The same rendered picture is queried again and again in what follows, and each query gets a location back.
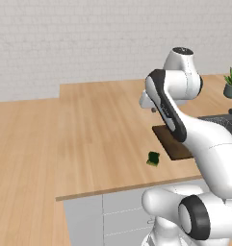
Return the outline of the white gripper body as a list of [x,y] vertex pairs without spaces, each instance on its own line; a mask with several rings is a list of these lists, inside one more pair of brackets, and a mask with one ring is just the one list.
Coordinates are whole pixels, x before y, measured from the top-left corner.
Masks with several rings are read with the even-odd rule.
[[141,98],[140,98],[140,106],[143,109],[158,109],[156,103],[158,100],[158,96],[156,92],[150,92],[147,93],[146,90],[142,92]]

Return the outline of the dark brown cutting board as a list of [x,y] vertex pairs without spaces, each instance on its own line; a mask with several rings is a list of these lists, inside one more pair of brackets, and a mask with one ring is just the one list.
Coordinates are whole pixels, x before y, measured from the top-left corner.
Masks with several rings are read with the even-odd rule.
[[192,153],[170,133],[166,125],[153,126],[152,131],[161,142],[171,160],[192,159]]

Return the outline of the green sponge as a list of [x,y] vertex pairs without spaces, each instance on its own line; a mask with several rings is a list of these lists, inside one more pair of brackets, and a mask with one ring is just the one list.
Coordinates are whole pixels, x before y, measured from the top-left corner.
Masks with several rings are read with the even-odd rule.
[[157,152],[149,152],[147,164],[157,166],[159,164],[160,154]]

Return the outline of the dark grey sink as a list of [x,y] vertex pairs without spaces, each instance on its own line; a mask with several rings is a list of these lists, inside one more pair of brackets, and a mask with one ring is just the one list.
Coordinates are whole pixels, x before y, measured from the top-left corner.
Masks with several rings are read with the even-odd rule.
[[232,115],[220,114],[220,115],[207,115],[199,116],[199,119],[214,122],[223,126],[232,135]]

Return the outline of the grey drawer front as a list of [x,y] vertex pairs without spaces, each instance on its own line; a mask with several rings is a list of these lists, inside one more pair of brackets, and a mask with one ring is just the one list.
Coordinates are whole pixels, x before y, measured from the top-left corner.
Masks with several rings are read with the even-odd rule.
[[104,234],[112,235],[150,227],[154,217],[144,209],[129,209],[104,215]]
[[151,228],[143,228],[131,232],[106,235],[104,237],[104,246],[141,246],[142,241],[150,231]]
[[103,195],[103,209],[105,213],[138,209],[142,206],[144,188],[130,189]]

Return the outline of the grey cupboard door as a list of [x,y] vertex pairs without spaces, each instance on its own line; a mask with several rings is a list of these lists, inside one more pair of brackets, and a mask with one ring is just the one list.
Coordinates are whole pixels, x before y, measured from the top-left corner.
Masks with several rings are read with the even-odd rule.
[[103,246],[102,196],[64,201],[71,246]]

